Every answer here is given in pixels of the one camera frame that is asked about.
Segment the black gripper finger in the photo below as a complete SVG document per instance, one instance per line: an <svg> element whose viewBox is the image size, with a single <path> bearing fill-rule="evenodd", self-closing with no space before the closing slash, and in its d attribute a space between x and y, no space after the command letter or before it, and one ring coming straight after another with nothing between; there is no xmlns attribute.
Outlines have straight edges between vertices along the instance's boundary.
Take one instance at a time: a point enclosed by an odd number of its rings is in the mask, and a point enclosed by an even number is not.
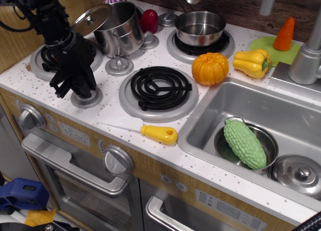
<svg viewBox="0 0 321 231"><path fill-rule="evenodd" d="M82 97L92 96L92 92L96 90L96 81L90 67L72 77L72 90Z"/></svg>
<svg viewBox="0 0 321 231"><path fill-rule="evenodd" d="M70 89L73 89L73 74L59 70L50 81L50 86L55 89L58 98L63 98Z"/></svg>

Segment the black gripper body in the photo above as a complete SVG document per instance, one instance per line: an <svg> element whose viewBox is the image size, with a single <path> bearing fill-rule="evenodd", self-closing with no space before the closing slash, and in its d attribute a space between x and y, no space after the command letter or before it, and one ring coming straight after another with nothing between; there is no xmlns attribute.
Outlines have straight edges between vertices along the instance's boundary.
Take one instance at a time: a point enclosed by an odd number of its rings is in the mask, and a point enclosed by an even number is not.
<svg viewBox="0 0 321 231"><path fill-rule="evenodd" d="M59 70L73 76L84 72L94 61L90 43L75 31L65 32L58 39L47 38L46 46L57 58Z"/></svg>

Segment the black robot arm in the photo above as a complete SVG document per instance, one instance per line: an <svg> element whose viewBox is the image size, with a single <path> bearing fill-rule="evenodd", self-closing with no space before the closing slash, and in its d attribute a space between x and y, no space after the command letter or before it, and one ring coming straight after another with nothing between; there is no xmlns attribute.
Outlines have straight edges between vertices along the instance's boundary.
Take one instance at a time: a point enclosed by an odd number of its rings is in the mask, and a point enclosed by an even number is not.
<svg viewBox="0 0 321 231"><path fill-rule="evenodd" d="M68 14L58 0L1 0L1 6L19 10L21 19L27 19L27 32L34 29L44 38L45 46L55 57L58 69L50 86L57 97L63 98L69 90L83 98L92 97L96 81L90 65L95 49L68 22Z"/></svg>

